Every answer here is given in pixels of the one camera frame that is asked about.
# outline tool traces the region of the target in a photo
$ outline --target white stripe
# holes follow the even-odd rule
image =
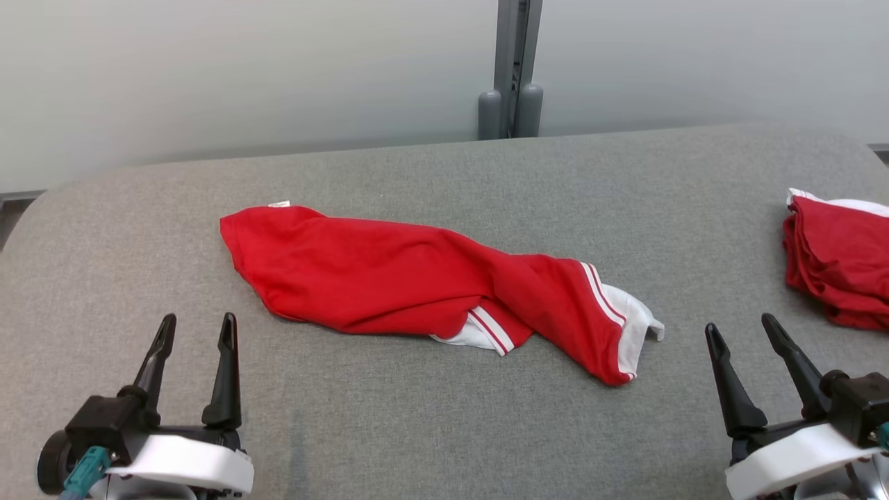
[[[793,197],[809,198],[812,201],[821,202],[827,205],[842,206],[845,208],[851,208],[853,210],[859,210],[861,212],[867,212],[869,214],[879,215],[880,217],[889,217],[889,206],[880,205],[879,203],[874,203],[872,201],[864,201],[860,199],[827,200],[818,198],[814,194],[803,190],[795,190],[793,188],[790,188],[789,194],[787,196],[788,206],[793,203]]]
[[[457,332],[457,335],[449,339],[443,339],[438,335],[430,335],[430,337],[441,343],[449,343],[451,345],[471,345],[472,347],[497,351],[501,356],[506,354],[505,352],[502,352],[503,349],[497,345],[493,337],[491,337],[491,334],[487,333],[485,328],[482,327],[479,321],[473,318],[471,314],[467,315],[466,323],[463,325],[460,332]]]
[[[516,348],[515,344],[512,343],[512,339],[506,334],[506,330],[504,330],[503,327],[500,326],[500,323],[488,314],[488,311],[482,309],[482,306],[476,307],[472,312],[475,312],[478,315],[478,318],[491,328],[491,333],[497,337],[497,340],[501,341],[506,352],[510,352]]]
[[[593,267],[592,264],[587,264],[585,262],[581,262],[581,267],[583,267],[583,270],[586,271],[586,273],[587,273],[587,279],[589,280],[589,287],[593,291],[593,296],[596,297],[596,302],[598,302],[598,304],[599,304],[599,309],[601,309],[602,312],[604,312],[605,315],[611,321],[617,323],[618,325],[621,326],[621,328],[623,328],[623,319],[621,319],[620,316],[614,314],[614,312],[611,310],[611,308],[608,307],[608,302],[606,302],[605,298],[599,293],[599,287],[596,286],[596,282],[598,281],[599,275],[598,275],[598,273],[596,273],[595,275],[593,274],[596,272],[596,268]]]

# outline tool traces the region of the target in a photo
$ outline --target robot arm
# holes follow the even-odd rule
[[[735,500],[798,499],[828,494],[889,500],[889,379],[822,376],[771,314],[762,317],[803,401],[802,419],[768,425],[750,400],[716,325],[706,336],[713,376],[732,438],[725,482]]]
[[[132,385],[114,398],[91,396],[64,431],[46,441],[37,462],[37,483],[61,495],[68,476],[88,451],[101,449],[109,464],[90,488],[93,497],[162,495],[215,500],[250,493],[253,466],[241,449],[241,396],[237,321],[226,313],[220,331],[220,362],[210,404],[198,426],[162,426],[157,413],[164,364],[172,352],[176,317],[168,314]]]

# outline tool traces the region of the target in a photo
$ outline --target metal bracket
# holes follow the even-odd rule
[[[531,77],[542,4],[499,1],[494,85],[478,97],[479,140],[537,135],[543,92]]]

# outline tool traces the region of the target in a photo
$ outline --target white trim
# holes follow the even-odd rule
[[[491,333],[503,344],[503,348],[506,349],[506,352],[510,352],[516,348],[515,344],[512,343],[512,339],[507,335],[506,330],[500,326],[500,323],[498,323],[496,319],[488,314],[488,311],[482,309],[482,306],[476,307],[472,312],[475,312],[478,318],[481,319],[488,328],[491,328]]]
[[[491,337],[491,334],[485,330],[485,327],[480,325],[475,318],[469,314],[466,318],[466,324],[463,325],[463,328],[457,335],[449,338],[443,339],[438,335],[430,335],[433,340],[439,341],[441,343],[447,343],[450,345],[468,345],[472,347],[479,347],[481,349],[488,349],[491,351],[497,351],[501,356],[506,355],[506,352],[503,352],[503,349],[500,348],[499,345],[494,341]]]
[[[608,307],[608,303],[605,302],[605,298],[599,293],[599,287],[596,284],[598,273],[593,274],[595,268],[592,266],[592,264],[587,264],[586,262],[581,262],[581,267],[583,268],[584,272],[587,273],[589,288],[593,291],[593,296],[596,297],[596,302],[598,302],[599,304],[599,309],[601,309],[602,312],[604,312],[611,321],[617,323],[619,327],[623,328],[623,319],[620,316],[614,314],[611,308]]]
[[[844,208],[851,208],[853,210],[867,212],[868,214],[879,215],[880,217],[889,217],[889,206],[880,205],[879,203],[874,203],[872,201],[864,201],[864,200],[860,200],[860,199],[825,200],[825,199],[816,197],[814,194],[812,194],[810,192],[790,188],[788,190],[788,195],[787,195],[787,205],[788,206],[790,206],[790,204],[793,203],[794,197],[807,198],[807,199],[811,199],[812,201],[817,201],[817,202],[824,203],[827,205],[842,206]]]
[[[581,262],[581,265],[587,273],[589,285],[599,308],[611,321],[621,327],[621,338],[617,344],[617,368],[621,373],[629,375],[630,379],[634,379],[637,376],[639,355],[642,354],[642,344],[648,329],[654,331],[660,342],[664,338],[664,325],[655,319],[652,312],[636,297],[615,286],[602,283],[596,266],[586,262]],[[601,295],[596,284],[602,287]],[[623,315],[626,321],[617,316],[614,313],[616,311]]]

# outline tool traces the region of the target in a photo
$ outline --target gray fabric surface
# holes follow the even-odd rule
[[[889,170],[833,133],[724,126],[124,168],[41,196],[0,254],[0,484],[40,497],[37,452],[135,376],[179,315],[160,412],[199,423],[226,310],[239,320],[252,498],[724,498],[729,439],[703,336],[753,400],[798,416],[759,325],[823,371],[889,373],[886,334],[834,327],[783,284],[787,187],[889,204]],[[271,317],[218,220],[289,199],[593,262],[667,326],[610,388],[539,336],[499,358]]]

